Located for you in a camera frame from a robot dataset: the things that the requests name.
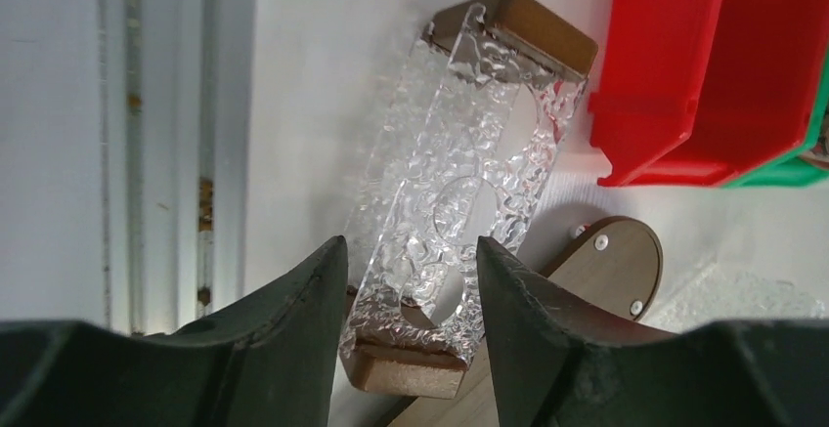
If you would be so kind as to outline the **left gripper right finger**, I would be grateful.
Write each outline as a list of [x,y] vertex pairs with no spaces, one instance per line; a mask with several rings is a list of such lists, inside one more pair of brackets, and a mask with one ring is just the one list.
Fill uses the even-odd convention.
[[477,243],[503,426],[824,426],[826,320],[719,320],[673,334],[604,311]]

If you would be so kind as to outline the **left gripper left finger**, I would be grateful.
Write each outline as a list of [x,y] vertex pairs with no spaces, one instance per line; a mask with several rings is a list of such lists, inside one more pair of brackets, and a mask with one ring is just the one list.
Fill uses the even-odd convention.
[[324,426],[346,297],[335,236],[293,270],[171,334],[81,320],[1,325],[5,426]]

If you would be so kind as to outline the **clear holder with wooden ends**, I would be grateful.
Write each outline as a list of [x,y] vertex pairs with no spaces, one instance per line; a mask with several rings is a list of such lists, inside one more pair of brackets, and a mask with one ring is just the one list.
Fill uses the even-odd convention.
[[354,388],[457,394],[484,338],[477,241],[523,243],[596,53],[537,0],[465,0],[415,39],[346,226]]

